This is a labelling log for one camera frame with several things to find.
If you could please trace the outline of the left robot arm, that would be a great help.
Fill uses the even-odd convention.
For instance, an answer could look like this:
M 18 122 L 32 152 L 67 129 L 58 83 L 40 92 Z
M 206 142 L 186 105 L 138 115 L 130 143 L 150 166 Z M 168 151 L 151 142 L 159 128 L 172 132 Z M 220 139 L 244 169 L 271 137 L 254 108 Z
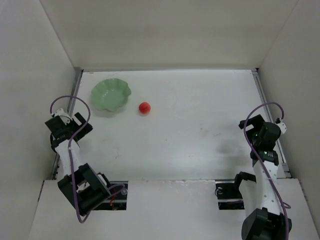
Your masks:
M 84 217 L 111 196 L 112 186 L 106 176 L 95 172 L 80 159 L 78 141 L 89 134 L 93 127 L 80 113 L 70 117 L 62 108 L 45 122 L 51 132 L 51 148 L 60 157 L 61 179 L 57 185 L 80 216 Z

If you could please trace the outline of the red fake fruit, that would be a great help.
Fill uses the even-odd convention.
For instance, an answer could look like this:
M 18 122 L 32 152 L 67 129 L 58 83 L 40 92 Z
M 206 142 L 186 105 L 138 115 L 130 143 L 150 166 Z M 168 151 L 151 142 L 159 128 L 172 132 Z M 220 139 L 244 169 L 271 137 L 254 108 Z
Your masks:
M 148 102 L 142 102 L 139 106 L 138 106 L 138 110 L 141 114 L 146 115 L 151 111 L 151 106 Z

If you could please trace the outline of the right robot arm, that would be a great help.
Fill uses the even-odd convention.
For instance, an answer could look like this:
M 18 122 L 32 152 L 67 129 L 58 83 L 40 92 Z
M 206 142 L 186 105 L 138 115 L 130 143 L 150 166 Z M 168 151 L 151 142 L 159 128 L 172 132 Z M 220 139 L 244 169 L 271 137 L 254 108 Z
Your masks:
M 247 130 L 246 138 L 252 147 L 253 174 L 240 172 L 235 176 L 234 185 L 239 190 L 246 213 L 241 227 L 243 240 L 287 240 L 292 221 L 284 213 L 287 205 L 279 200 L 277 173 L 279 157 L 274 150 L 281 136 L 281 128 L 266 122 L 256 115 L 239 123 L 240 129 Z

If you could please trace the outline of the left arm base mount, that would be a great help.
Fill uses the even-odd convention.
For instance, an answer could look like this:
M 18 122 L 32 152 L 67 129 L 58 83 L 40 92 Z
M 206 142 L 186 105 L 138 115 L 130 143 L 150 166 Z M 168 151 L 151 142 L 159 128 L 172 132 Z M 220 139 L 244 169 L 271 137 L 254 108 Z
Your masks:
M 78 209 L 82 216 L 92 211 L 117 211 L 127 209 L 128 182 L 85 183 L 77 191 Z

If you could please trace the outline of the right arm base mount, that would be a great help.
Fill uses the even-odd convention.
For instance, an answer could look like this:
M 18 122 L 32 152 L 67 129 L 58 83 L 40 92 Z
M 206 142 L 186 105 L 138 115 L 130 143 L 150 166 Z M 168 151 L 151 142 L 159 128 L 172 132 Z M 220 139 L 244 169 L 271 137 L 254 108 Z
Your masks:
M 244 201 L 234 182 L 218 181 L 215 183 L 215 196 L 219 210 L 244 210 Z

